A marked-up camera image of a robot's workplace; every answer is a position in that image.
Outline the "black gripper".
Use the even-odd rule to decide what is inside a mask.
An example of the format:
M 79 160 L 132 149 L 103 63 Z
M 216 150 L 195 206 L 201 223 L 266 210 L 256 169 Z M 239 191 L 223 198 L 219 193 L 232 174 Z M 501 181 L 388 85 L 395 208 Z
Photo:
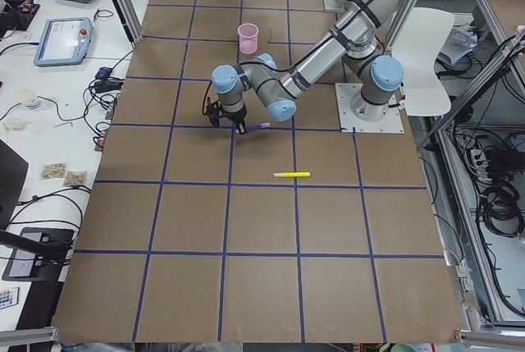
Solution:
M 204 115 L 208 117 L 210 124 L 213 127 L 219 127 L 220 119 L 227 118 L 234 122 L 236 134 L 244 135 L 248 132 L 245 123 L 245 118 L 247 116 L 247 108 L 245 105 L 243 105 L 239 111 L 228 112 L 219 100 L 212 103 L 211 99 L 207 97 L 204 103 Z

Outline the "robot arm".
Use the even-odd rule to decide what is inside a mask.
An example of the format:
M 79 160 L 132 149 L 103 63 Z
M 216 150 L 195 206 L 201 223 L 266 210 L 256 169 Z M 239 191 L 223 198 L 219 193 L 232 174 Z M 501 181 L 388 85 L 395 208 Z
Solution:
M 273 58 L 261 54 L 237 65 L 221 65 L 212 72 L 209 88 L 218 99 L 203 97 L 202 113 L 212 126 L 226 118 L 239 134 L 247 131 L 243 94 L 253 90 L 275 121 L 286 121 L 296 112 L 295 101 L 337 62 L 361 80 L 352 97 L 353 114 L 365 121 L 384 117 L 393 93 L 402 85 L 404 68 L 377 49 L 376 31 L 391 18 L 399 0 L 341 0 L 345 14 L 297 62 L 281 71 Z

